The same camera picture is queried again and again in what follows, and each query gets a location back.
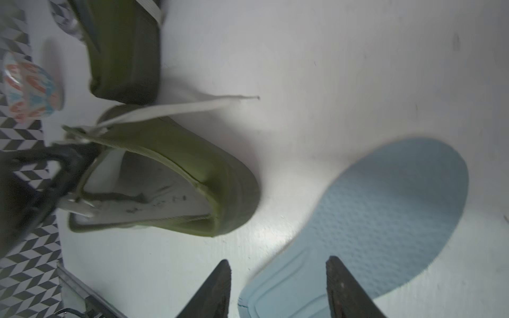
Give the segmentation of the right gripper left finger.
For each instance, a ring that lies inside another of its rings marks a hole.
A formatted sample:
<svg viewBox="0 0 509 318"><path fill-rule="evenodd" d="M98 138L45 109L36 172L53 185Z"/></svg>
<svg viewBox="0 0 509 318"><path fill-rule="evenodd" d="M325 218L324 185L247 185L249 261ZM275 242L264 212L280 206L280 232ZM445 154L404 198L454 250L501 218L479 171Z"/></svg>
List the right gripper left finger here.
<svg viewBox="0 0 509 318"><path fill-rule="evenodd" d="M231 267L224 259L214 268L177 318L227 318L231 295Z"/></svg>

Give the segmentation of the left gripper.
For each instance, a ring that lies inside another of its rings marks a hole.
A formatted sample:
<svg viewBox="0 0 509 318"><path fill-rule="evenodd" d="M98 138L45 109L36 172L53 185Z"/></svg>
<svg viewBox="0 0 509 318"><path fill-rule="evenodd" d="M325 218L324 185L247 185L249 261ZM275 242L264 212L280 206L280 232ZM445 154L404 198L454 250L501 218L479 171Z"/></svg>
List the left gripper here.
<svg viewBox="0 0 509 318"><path fill-rule="evenodd" d="M94 143L53 144L1 153L1 258L76 189L99 153L100 146ZM43 165L48 170L48 180L39 189L15 174L16 170L30 165Z"/></svg>

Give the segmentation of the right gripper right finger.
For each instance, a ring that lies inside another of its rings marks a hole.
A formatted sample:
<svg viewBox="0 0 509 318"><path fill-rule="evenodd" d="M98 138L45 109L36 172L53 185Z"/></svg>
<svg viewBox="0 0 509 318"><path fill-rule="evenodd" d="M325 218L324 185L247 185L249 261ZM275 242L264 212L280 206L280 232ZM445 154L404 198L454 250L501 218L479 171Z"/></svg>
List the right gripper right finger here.
<svg viewBox="0 0 509 318"><path fill-rule="evenodd" d="M331 317L386 318L338 257L327 260L326 276Z"/></svg>

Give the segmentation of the olive green shoe with laces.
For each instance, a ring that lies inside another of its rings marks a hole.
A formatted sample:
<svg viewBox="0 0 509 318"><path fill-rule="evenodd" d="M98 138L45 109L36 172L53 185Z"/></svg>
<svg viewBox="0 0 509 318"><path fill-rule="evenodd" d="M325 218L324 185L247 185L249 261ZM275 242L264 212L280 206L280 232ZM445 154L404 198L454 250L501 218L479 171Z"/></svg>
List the olive green shoe with laces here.
<svg viewBox="0 0 509 318"><path fill-rule="evenodd" d="M152 103L160 86L160 1L70 1L100 99Z"/></svg>

